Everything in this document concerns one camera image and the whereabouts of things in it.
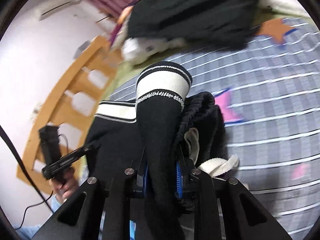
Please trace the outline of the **blue sleeve forearm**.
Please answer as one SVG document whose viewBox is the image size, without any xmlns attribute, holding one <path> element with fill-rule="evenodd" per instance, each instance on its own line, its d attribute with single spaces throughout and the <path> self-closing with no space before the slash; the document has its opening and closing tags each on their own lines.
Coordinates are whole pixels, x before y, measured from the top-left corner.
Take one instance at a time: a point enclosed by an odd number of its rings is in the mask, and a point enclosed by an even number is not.
<svg viewBox="0 0 320 240">
<path fill-rule="evenodd" d="M 55 212 L 61 203 L 57 200 L 56 195 L 53 196 L 51 201 L 51 208 Z M 20 229 L 16 229 L 17 234 L 21 237 L 21 239 L 32 239 L 32 237 L 37 233 L 37 231 L 41 228 L 42 224 L 37 224 L 34 226 L 22 226 Z"/>
</svg>

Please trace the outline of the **person's left hand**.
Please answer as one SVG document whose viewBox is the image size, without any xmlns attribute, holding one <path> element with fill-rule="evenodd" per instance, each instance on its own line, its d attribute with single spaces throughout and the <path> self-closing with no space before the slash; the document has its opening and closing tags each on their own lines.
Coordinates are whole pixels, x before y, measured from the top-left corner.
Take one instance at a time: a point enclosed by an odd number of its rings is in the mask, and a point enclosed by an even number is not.
<svg viewBox="0 0 320 240">
<path fill-rule="evenodd" d="M 49 181 L 49 185 L 56 194 L 56 199 L 60 204 L 66 201 L 79 188 L 79 183 L 74 174 L 75 169 L 70 167 L 65 170 L 63 174 L 64 183 L 61 183 L 56 179 L 51 179 Z"/>
</svg>

